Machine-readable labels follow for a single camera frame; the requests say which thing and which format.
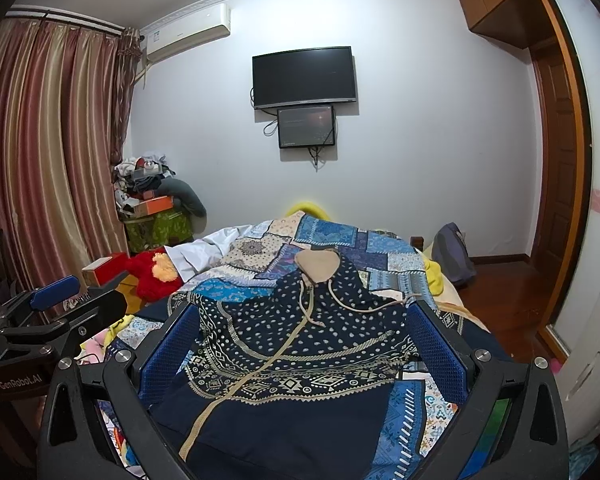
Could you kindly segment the navy patterned hooded garment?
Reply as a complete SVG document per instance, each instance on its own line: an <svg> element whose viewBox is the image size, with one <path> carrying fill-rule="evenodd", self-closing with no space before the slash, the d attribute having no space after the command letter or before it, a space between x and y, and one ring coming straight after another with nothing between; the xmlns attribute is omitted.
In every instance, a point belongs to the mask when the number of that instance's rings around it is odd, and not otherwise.
<svg viewBox="0 0 600 480"><path fill-rule="evenodd" d="M416 358L407 308L341 259L241 302L204 295L198 346L151 416L198 479L362 479L396 375Z"/></svg>

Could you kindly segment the pile of clothes and boxes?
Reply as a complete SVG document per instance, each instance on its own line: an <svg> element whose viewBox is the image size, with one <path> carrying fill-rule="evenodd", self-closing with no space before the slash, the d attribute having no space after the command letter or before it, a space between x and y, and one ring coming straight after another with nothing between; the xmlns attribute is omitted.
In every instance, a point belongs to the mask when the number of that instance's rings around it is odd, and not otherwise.
<svg viewBox="0 0 600 480"><path fill-rule="evenodd" d="M207 218L207 208L194 189L178 178L166 156L149 152L122 160L114 167L114 202L121 220L133 219L133 207L141 200L171 196L174 207L191 219Z"/></svg>

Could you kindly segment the blue patchwork bedspread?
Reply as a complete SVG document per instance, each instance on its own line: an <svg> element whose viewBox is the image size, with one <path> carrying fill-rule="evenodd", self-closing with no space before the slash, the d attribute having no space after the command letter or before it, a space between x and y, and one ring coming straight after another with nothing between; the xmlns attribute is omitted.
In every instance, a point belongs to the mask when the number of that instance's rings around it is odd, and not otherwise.
<svg viewBox="0 0 600 480"><path fill-rule="evenodd" d="M84 344L81 358L94 364L121 350L137 349L179 306L191 306L194 295L241 302L269 294L277 281L292 271L302 271L313 281L325 281L341 259L354 264L364 287L372 294L401 301L406 307L420 301L466 339L490 339L486 326L464 307L440 266L412 244L391 234L297 212L251 226L230 245L218 264L170 296L152 304L137 296L137 303L122 320ZM198 336L176 375L193 357ZM456 404L444 400L417 352L416 358L396 375L372 466L362 479L413 478L456 411Z"/></svg>

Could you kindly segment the red and white box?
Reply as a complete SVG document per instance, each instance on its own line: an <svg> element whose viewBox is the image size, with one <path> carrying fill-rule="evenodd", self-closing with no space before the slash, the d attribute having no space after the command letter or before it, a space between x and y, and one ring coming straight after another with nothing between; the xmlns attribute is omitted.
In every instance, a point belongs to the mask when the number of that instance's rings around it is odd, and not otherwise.
<svg viewBox="0 0 600 480"><path fill-rule="evenodd" d="M85 285L87 287L106 285L125 271L128 260L129 256L125 252L115 252L84 266L82 276Z"/></svg>

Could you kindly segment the red plush toy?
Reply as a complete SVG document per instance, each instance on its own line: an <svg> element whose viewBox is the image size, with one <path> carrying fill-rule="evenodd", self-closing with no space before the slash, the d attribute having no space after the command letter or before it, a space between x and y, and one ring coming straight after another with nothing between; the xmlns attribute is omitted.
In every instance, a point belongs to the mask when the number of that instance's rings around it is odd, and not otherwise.
<svg viewBox="0 0 600 480"><path fill-rule="evenodd" d="M137 296L148 304L170 296L184 284L164 247L130 257L125 270L138 279Z"/></svg>

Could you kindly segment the grey bag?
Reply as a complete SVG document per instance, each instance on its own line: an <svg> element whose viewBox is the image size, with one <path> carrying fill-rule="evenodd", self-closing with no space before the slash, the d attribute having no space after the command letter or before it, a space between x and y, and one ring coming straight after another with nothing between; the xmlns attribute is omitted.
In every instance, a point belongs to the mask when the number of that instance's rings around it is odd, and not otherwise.
<svg viewBox="0 0 600 480"><path fill-rule="evenodd" d="M431 259L440 264L442 273L454 286L464 286L477 275L464 237L454 222L447 223L437 232L432 243Z"/></svg>

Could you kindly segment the white sheet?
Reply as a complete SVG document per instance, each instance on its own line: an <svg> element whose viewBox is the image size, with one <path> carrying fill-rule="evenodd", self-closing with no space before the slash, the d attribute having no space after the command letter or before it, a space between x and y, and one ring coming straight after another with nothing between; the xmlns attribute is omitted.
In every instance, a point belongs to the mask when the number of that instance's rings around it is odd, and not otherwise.
<svg viewBox="0 0 600 480"><path fill-rule="evenodd" d="M230 251L230 245L250 229L249 224L223 228L192 242L166 246L164 250L181 280L186 283L218 264Z"/></svg>

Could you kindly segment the green patterned cloth stand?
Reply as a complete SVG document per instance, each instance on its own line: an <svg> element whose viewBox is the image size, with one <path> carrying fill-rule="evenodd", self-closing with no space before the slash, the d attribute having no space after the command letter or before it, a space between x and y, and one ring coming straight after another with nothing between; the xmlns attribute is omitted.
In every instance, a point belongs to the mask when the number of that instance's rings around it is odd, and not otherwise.
<svg viewBox="0 0 600 480"><path fill-rule="evenodd" d="M162 246L174 246L193 239L189 215L178 209L124 220L123 225L129 251L133 254Z"/></svg>

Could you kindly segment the orange box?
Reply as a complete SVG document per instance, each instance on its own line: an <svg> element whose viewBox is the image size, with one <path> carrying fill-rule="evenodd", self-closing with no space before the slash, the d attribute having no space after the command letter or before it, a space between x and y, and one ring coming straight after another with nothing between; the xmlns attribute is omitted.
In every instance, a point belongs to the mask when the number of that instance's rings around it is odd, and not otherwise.
<svg viewBox="0 0 600 480"><path fill-rule="evenodd" d="M168 211L174 207L173 198L171 196L158 196L150 200L141 200L133 207L131 217L133 219L160 214L160 212Z"/></svg>

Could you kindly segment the yellow pillow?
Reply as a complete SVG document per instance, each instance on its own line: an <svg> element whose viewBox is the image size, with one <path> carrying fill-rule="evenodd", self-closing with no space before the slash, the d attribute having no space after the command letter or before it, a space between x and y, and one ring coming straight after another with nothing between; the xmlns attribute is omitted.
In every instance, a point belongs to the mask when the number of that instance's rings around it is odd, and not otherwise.
<svg viewBox="0 0 600 480"><path fill-rule="evenodd" d="M297 212L303 212L304 214L308 214L309 216L320 219L320 220L325 220L325 221L330 220L329 215L327 214L326 211L324 211L323 208L321 208L317 204L308 202L307 200L305 202L299 202L299 203L293 204L287 210L286 217L290 217L293 214L296 214Z"/></svg>

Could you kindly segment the striped red gold curtain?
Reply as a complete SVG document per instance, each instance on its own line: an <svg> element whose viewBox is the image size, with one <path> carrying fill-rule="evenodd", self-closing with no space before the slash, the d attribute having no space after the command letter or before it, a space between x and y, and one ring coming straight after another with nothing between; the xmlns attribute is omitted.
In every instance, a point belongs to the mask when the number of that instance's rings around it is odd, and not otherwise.
<svg viewBox="0 0 600 480"><path fill-rule="evenodd" d="M0 231L23 289L126 252L114 168L140 35L39 18L0 24Z"/></svg>

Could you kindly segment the white air conditioner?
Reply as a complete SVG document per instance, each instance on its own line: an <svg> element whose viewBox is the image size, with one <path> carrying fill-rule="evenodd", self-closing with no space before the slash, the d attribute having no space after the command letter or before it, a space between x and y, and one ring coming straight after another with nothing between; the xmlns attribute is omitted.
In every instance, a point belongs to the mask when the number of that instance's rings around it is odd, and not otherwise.
<svg viewBox="0 0 600 480"><path fill-rule="evenodd" d="M230 8L225 3L187 14L146 34L150 64L230 36Z"/></svg>

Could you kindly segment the wooden wardrobe cabinet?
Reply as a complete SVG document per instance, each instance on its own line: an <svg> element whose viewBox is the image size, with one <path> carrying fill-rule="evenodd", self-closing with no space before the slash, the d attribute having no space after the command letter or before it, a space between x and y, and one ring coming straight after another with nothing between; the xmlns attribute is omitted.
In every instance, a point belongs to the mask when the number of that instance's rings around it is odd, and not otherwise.
<svg viewBox="0 0 600 480"><path fill-rule="evenodd" d="M558 23L548 0L460 0L471 32L518 49L557 41Z"/></svg>

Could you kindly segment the small black wall monitor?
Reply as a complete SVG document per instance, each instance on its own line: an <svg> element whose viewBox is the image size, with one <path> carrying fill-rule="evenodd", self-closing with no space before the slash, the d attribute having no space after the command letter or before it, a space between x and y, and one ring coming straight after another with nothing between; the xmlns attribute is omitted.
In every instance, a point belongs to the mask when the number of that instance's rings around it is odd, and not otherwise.
<svg viewBox="0 0 600 480"><path fill-rule="evenodd" d="M277 111L279 148L321 148L336 141L336 116L331 105L302 105Z"/></svg>

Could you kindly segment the black wall television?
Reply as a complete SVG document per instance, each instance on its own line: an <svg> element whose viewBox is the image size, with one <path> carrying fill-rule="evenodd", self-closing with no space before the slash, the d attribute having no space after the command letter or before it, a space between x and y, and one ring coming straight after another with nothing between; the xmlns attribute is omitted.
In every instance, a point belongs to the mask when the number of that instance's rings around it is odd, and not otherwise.
<svg viewBox="0 0 600 480"><path fill-rule="evenodd" d="M252 58L252 102L257 110L357 99L350 47L300 49Z"/></svg>

